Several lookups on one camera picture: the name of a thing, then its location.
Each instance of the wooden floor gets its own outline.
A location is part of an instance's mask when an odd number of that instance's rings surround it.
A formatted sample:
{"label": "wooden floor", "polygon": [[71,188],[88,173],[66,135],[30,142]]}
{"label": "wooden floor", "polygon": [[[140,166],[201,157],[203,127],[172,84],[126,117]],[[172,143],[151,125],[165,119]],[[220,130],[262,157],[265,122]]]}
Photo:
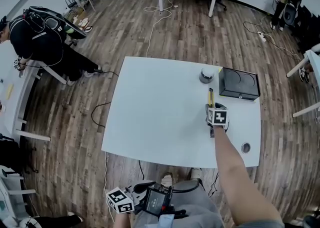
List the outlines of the wooden floor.
{"label": "wooden floor", "polygon": [[[292,118],[292,113],[316,102],[319,96],[299,75],[286,73],[297,63],[271,43],[262,43],[257,34],[243,27],[244,21],[259,23],[264,14],[224,0],[228,11],[216,5],[208,17],[205,1],[171,0],[172,16],[155,27],[149,57],[226,66],[257,73],[261,90],[261,153],[258,167],[248,168],[252,180],[280,211],[284,221],[304,217],[320,203],[319,125],[315,112]],[[92,32],[76,49],[100,64],[104,71],[120,72],[125,56],[145,57],[152,25],[166,12],[145,12],[158,0],[94,0],[97,12],[90,12]],[[263,22],[270,31],[270,19]],[[255,27],[246,24],[250,30]],[[275,42],[297,53],[297,42],[288,28],[271,33]],[[35,88],[26,130],[51,136],[51,142],[30,140],[36,146],[33,163],[39,173],[26,174],[34,205],[42,216],[58,217],[74,211],[84,217],[85,227],[111,227],[105,202],[105,152],[101,151],[103,127],[91,120],[98,104],[112,100],[117,76],[83,77],[74,86],[63,86],[44,74]],[[106,124],[109,106],[96,110],[94,119]],[[182,181],[190,169],[142,162],[146,179],[160,180],[164,172]],[[205,188],[210,188],[216,169],[202,172]],[[129,185],[141,179],[138,161],[107,155],[106,188]],[[220,209],[226,227],[232,225],[225,196],[218,192],[212,200]]]}

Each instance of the gray pants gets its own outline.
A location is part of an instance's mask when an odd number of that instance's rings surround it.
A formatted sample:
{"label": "gray pants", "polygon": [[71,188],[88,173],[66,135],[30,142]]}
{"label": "gray pants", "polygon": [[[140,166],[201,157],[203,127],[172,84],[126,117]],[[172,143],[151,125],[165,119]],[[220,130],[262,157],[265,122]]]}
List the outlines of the gray pants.
{"label": "gray pants", "polygon": [[[197,181],[183,181],[174,184],[173,188],[176,190],[188,190],[197,185]],[[189,217],[174,220],[174,228],[188,228],[188,227],[223,227],[221,216],[217,207],[205,192],[203,187],[199,187],[193,191],[186,193],[173,193],[171,204],[174,205],[176,211],[186,210]],[[158,218],[154,215],[140,212],[136,218],[134,228],[144,228],[146,224],[157,224]]]}

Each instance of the power strip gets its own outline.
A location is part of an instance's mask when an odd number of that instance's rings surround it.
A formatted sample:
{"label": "power strip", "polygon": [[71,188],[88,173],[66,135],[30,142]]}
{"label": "power strip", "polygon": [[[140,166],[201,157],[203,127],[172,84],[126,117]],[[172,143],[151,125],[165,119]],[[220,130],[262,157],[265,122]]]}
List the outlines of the power strip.
{"label": "power strip", "polygon": [[262,40],[262,42],[266,42],[267,41],[265,36],[262,34],[262,32],[258,31],[258,34],[259,34],[259,37]]}

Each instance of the small black hole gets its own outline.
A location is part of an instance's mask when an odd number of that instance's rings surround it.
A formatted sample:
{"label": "small black hole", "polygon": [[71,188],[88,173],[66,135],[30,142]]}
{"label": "small black hole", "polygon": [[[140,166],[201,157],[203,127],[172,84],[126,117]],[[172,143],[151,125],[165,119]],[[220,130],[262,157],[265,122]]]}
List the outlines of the small black hole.
{"label": "small black hole", "polygon": [[241,146],[241,151],[244,154],[247,154],[248,152],[250,152],[251,146],[248,142],[245,142],[242,146]]}

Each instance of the sneaker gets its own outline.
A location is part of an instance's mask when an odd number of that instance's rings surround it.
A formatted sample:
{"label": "sneaker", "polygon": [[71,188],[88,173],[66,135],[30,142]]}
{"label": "sneaker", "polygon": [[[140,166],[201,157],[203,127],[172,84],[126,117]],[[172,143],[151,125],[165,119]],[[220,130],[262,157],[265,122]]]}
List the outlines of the sneaker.
{"label": "sneaker", "polygon": [[161,184],[165,187],[170,187],[174,184],[174,178],[172,173],[165,173],[161,179]]}
{"label": "sneaker", "polygon": [[[75,216],[75,215],[76,214],[73,212],[68,212],[68,217]],[[81,223],[84,221],[80,216],[77,215],[77,217],[81,220]]]}
{"label": "sneaker", "polygon": [[306,70],[304,67],[299,69],[300,80],[303,82],[306,78]]}
{"label": "sneaker", "polygon": [[84,72],[84,77],[86,77],[86,78],[91,78],[91,77],[92,77],[93,75],[95,75],[95,74],[98,74],[98,72],[89,73],[89,72],[85,71],[85,72]]}
{"label": "sneaker", "polygon": [[191,178],[190,180],[198,180],[201,178],[202,169],[199,167],[193,167],[191,170]]}
{"label": "sneaker", "polygon": [[276,29],[276,26],[273,25],[272,22],[270,22],[269,25],[270,25],[270,27],[271,27],[272,30],[275,30],[275,29]]}
{"label": "sneaker", "polygon": [[66,82],[66,84],[71,87],[71,86],[73,86],[76,82],[77,82],[76,80],[71,81],[71,80],[68,79],[68,81]]}
{"label": "sneaker", "polygon": [[304,76],[304,77],[305,77],[305,82],[306,82],[306,83],[309,83],[309,81],[310,81],[309,72],[305,72],[304,75],[305,75],[305,76]]}

